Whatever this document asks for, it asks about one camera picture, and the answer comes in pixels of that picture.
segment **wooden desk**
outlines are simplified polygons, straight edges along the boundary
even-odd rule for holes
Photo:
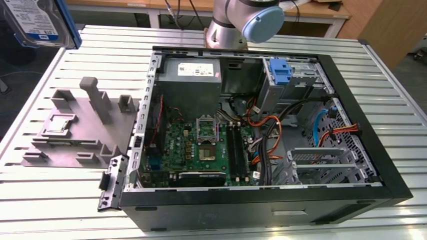
[[[215,0],[192,0],[199,16],[212,17]],[[164,0],[65,0],[70,10],[121,12],[148,14],[152,28],[160,28],[159,16],[169,12]],[[168,0],[175,10],[179,8],[179,0]],[[180,15],[195,16],[195,11],[189,0],[180,0]],[[284,12],[284,21],[296,21],[297,10],[292,8]],[[324,34],[325,38],[335,38],[341,26],[351,14],[341,6],[339,11],[328,9],[327,3],[308,2],[299,6],[299,21],[301,23],[328,24],[329,27]]]

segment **green circuit board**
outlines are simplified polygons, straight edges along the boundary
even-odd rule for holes
[[[200,132],[208,136],[215,133],[212,125],[200,125]],[[229,177],[228,147],[227,147],[227,126],[217,125],[216,144],[197,144],[195,123],[169,123],[165,131],[164,154],[161,158],[149,158],[152,170],[144,172],[151,178],[151,183],[156,188],[168,187],[171,174],[179,172],[221,172],[227,174],[228,186],[251,186],[253,183],[244,179],[239,182]],[[240,127],[243,139],[252,137],[252,128]],[[245,169],[248,170],[247,153]]]

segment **power supply label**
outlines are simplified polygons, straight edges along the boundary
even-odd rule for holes
[[[177,76],[213,77],[213,64],[181,62],[177,65]]]

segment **ram slot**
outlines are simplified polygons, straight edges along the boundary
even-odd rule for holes
[[[243,148],[243,138],[240,133],[240,127],[233,127],[233,154],[237,168],[237,176],[244,179],[247,176],[247,165],[245,165],[245,157],[244,157],[244,148]]]
[[[235,138],[233,138],[233,127],[227,126],[227,151],[228,151],[228,169],[229,177],[235,179],[237,177],[237,164],[235,156]]]

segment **blue hard drive label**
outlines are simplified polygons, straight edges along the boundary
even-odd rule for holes
[[[20,28],[26,35],[41,41],[54,41],[58,33],[45,11],[37,6],[38,0],[0,0],[5,2]]]

